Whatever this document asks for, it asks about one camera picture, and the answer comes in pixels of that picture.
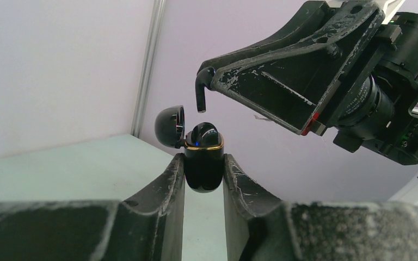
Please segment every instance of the black earbud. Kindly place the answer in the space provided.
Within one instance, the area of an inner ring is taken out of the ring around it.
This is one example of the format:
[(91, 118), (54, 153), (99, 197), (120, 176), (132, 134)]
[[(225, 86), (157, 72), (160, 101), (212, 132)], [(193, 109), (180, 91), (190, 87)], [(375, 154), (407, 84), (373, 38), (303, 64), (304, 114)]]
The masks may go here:
[(159, 143), (180, 148), (185, 140), (185, 112), (183, 106), (167, 108), (155, 120), (155, 135)]
[(185, 116), (183, 106), (162, 111), (155, 121), (159, 142), (168, 147), (185, 148), (184, 172), (193, 190), (206, 193), (216, 190), (224, 173), (224, 140), (216, 127), (200, 123), (184, 138)]
[(199, 113), (206, 112), (206, 94), (204, 90), (208, 88), (211, 90), (211, 81), (214, 78), (216, 71), (212, 67), (202, 69), (196, 76), (195, 93), (196, 93), (196, 107)]

